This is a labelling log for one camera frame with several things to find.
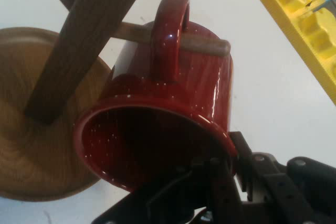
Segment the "mug handle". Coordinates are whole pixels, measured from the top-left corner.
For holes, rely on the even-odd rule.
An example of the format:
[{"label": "mug handle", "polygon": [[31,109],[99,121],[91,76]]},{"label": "mug handle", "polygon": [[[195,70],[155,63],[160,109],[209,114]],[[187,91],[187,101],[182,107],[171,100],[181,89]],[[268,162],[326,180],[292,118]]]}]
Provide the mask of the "mug handle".
[{"label": "mug handle", "polygon": [[151,34],[151,72],[156,80],[174,82],[179,71],[181,33],[189,22],[189,0],[161,0]]}]

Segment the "yellow object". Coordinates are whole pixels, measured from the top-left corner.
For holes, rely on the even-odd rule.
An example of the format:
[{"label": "yellow object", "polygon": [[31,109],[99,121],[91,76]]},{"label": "yellow object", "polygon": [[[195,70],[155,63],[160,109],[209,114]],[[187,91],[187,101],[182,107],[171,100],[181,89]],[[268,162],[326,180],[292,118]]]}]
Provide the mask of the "yellow object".
[{"label": "yellow object", "polygon": [[336,105],[336,19],[324,0],[261,0]]}]

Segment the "red mug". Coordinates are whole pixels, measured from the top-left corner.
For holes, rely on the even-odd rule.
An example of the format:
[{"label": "red mug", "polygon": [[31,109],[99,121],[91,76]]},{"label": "red mug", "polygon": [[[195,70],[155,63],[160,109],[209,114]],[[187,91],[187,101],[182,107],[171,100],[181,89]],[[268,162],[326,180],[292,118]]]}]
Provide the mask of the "red mug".
[{"label": "red mug", "polygon": [[194,158],[236,156],[227,134],[231,56],[179,50],[181,33],[218,38],[189,22],[189,0],[162,0],[157,11],[151,45],[125,45],[73,133],[85,164],[129,191]]}]

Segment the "white background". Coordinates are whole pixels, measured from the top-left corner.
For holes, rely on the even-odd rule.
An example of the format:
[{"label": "white background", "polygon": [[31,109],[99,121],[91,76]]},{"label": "white background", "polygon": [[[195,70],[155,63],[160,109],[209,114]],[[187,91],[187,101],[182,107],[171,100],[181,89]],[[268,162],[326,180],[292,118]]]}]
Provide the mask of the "white background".
[{"label": "white background", "polygon": [[[152,21],[159,2],[137,0],[124,20]],[[67,13],[59,0],[0,0],[0,28],[28,26],[59,32]],[[253,151],[272,153],[281,163],[307,156],[336,166],[336,107],[260,1],[191,0],[190,20],[232,45],[230,129],[242,131]],[[112,67],[122,45],[123,41],[111,39],[101,58]],[[52,202],[0,198],[0,222],[91,223],[125,195],[100,181]]]}]

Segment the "screw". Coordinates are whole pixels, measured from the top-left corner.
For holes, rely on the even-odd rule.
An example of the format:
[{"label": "screw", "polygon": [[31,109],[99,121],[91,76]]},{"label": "screw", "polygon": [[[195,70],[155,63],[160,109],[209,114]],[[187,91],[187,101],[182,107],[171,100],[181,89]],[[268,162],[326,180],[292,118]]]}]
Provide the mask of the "screw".
[{"label": "screw", "polygon": [[176,168],[176,171],[177,171],[178,173],[183,173],[183,172],[185,172],[185,168],[184,168],[183,166],[178,166],[178,167]]},{"label": "screw", "polygon": [[298,166],[304,166],[304,165],[306,165],[305,161],[300,160],[300,159],[295,160],[295,164],[297,164]]},{"label": "screw", "polygon": [[201,221],[203,221],[203,223],[211,223],[212,220],[213,220],[213,217],[212,217],[211,211],[205,212],[205,214],[201,217]]},{"label": "screw", "polygon": [[264,160],[265,160],[265,158],[264,158],[263,156],[260,156],[260,155],[255,156],[254,159],[255,159],[256,161],[264,161]]},{"label": "screw", "polygon": [[210,159],[210,164],[212,165],[219,165],[221,163],[221,161],[219,160],[218,157],[213,157]]}]

